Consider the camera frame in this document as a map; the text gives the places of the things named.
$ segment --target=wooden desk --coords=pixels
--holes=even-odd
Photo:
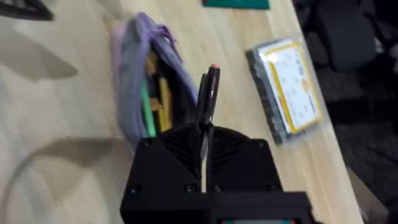
[[[0,18],[0,223],[121,223],[132,156],[114,118],[102,20],[139,11],[170,27],[196,84],[210,64],[221,67],[216,125],[267,139],[284,189],[306,191],[317,220],[362,223],[327,116],[307,138],[277,147],[249,73],[245,50],[300,33],[290,0],[272,0],[271,11],[118,2],[53,1],[51,24]]]

